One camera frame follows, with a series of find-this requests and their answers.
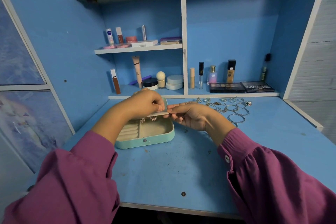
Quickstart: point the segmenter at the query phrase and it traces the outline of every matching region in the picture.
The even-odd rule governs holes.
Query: sb perfume bottle
[[[208,72],[207,85],[211,82],[217,82],[217,72],[215,72],[216,66],[210,66],[210,71]]]

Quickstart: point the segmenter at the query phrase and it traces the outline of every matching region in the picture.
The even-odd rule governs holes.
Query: black cap
[[[157,78],[148,78],[142,81],[142,86],[144,87],[152,87],[158,84]]]
[[[203,75],[204,62],[199,63],[199,75]]]
[[[229,59],[229,61],[227,63],[227,69],[228,70],[235,70],[236,69],[236,60],[235,59]]]
[[[271,60],[271,53],[267,53],[265,57],[265,61],[268,62]]]

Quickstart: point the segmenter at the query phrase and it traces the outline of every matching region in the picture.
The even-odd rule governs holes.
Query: cabinet door
[[[72,136],[50,91],[0,92],[0,133],[33,172]]]
[[[0,0],[0,85],[45,84]]]

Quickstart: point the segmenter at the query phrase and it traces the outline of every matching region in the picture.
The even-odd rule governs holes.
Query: sleeve cuff
[[[86,132],[70,152],[91,162],[105,177],[109,173],[111,161],[116,159],[116,156],[113,158],[116,154],[114,145],[93,131]]]
[[[227,134],[217,152],[233,170],[258,146],[260,144],[252,141],[239,128],[235,128]]]

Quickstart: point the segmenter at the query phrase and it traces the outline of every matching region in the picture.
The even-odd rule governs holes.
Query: primer tube
[[[141,71],[140,71],[140,56],[132,56],[136,79],[139,83],[139,88],[142,88],[142,79],[141,79]]]

